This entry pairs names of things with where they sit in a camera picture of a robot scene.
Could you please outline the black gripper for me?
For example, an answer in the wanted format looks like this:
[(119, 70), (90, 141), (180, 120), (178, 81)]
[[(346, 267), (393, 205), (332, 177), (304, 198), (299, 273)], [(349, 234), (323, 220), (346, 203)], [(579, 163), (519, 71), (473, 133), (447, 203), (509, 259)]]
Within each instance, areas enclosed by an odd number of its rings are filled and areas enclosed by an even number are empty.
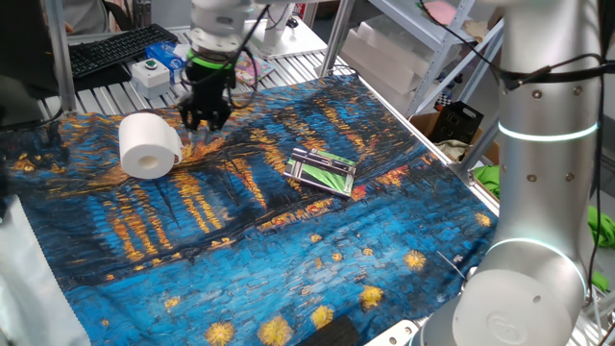
[(235, 84), (234, 70), (229, 65), (211, 68), (197, 62), (188, 62), (185, 73), (193, 94), (192, 97), (183, 97), (178, 102), (185, 129), (192, 133), (197, 132), (202, 112), (208, 114), (209, 130), (220, 131), (232, 113), (223, 93)]

